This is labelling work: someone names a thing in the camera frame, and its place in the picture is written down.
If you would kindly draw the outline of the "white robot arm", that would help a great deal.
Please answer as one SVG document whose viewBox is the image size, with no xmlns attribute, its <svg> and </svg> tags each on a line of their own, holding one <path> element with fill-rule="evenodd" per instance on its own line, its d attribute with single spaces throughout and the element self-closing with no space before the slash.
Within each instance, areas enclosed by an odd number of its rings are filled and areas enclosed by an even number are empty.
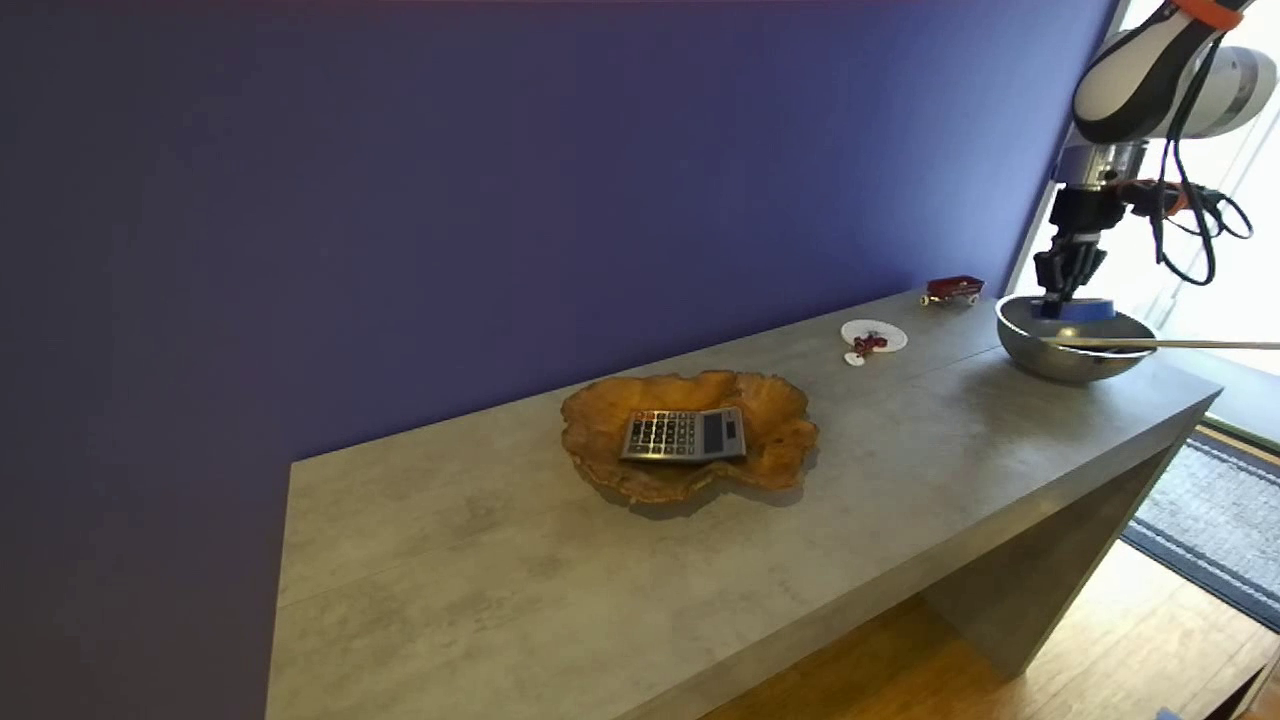
<svg viewBox="0 0 1280 720">
<path fill-rule="evenodd" d="M 1226 45 L 1248 3 L 1159 0 L 1078 80 L 1067 141 L 1052 169 L 1052 246 L 1034 255 L 1047 315 L 1078 315 L 1078 291 L 1105 266 L 1101 236 L 1123 213 L 1149 219 L 1156 261 L 1198 287 L 1216 279 L 1216 236 L 1254 236 L 1248 219 L 1219 218 L 1228 195 L 1183 169 L 1190 141 L 1246 129 L 1277 94 L 1270 52 Z"/>
</svg>

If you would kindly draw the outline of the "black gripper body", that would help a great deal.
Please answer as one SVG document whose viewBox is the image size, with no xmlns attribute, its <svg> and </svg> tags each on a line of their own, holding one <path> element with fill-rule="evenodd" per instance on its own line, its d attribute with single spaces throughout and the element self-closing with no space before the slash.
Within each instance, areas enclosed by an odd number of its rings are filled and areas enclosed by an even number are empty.
<svg viewBox="0 0 1280 720">
<path fill-rule="evenodd" d="M 1036 251 L 1036 285 L 1046 291 L 1078 291 L 1105 266 L 1101 236 L 1123 218 L 1123 195 L 1114 190 L 1066 183 L 1052 201 L 1052 246 Z"/>
</svg>

